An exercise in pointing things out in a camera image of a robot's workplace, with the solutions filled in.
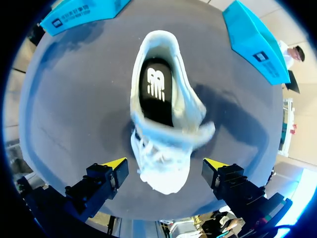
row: gray round table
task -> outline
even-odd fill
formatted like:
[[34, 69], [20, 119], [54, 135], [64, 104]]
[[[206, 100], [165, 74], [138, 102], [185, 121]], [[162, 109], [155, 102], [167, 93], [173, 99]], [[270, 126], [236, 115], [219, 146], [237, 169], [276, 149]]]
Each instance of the gray round table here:
[[[178, 39], [206, 121], [216, 127], [213, 139], [192, 154], [186, 184], [171, 195], [140, 180], [130, 145], [132, 68], [142, 40], [158, 29]], [[22, 90], [20, 142], [30, 167], [62, 194], [92, 163], [127, 157], [129, 176], [101, 211], [128, 219], [181, 218], [224, 205], [201, 176], [204, 157], [237, 163], [253, 183], [265, 185], [282, 110], [281, 87], [231, 50], [221, 11], [198, 0], [133, 0], [115, 19], [43, 37]]]

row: teal box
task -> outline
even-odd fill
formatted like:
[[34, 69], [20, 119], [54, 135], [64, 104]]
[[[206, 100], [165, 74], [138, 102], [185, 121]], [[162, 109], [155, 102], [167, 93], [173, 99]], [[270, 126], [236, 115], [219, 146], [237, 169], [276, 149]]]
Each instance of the teal box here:
[[64, 0], [41, 22], [52, 36], [91, 21], [114, 18], [130, 0]]
[[272, 33], [247, 7], [234, 1], [223, 13], [231, 48], [271, 85], [290, 83], [283, 55]]

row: shoe laces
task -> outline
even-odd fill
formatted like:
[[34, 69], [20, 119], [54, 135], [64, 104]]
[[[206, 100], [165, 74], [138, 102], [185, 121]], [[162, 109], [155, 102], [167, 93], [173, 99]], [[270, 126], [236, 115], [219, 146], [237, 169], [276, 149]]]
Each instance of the shoe laces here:
[[188, 152], [181, 148], [168, 147], [153, 141], [146, 142], [144, 139], [139, 141], [139, 153], [141, 163], [139, 173], [144, 170], [157, 172], [181, 170], [188, 157]]

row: cable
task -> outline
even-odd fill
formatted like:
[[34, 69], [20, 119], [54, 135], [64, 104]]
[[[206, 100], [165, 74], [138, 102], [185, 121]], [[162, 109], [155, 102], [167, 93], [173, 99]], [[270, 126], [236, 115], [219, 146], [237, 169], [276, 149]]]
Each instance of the cable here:
[[279, 230], [279, 229], [292, 229], [294, 228], [293, 225], [281, 225], [281, 226], [277, 226], [277, 227], [270, 227], [270, 228], [267, 228], [267, 229], [263, 229], [263, 230], [260, 230], [260, 231], [255, 231], [254, 233], [251, 233], [247, 236], [245, 236], [245, 238], [250, 238], [250, 237], [259, 237], [260, 235], [263, 235], [263, 234], [266, 234], [266, 233], [269, 233], [269, 232], [273, 232], [275, 230]]

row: new balance logo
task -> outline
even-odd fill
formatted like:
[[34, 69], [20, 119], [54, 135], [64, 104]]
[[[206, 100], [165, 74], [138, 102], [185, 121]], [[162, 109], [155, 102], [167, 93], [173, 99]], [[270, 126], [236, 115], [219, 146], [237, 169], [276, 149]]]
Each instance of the new balance logo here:
[[155, 71], [153, 68], [148, 69], [148, 94], [155, 98], [165, 101], [164, 90], [164, 75], [161, 71]]

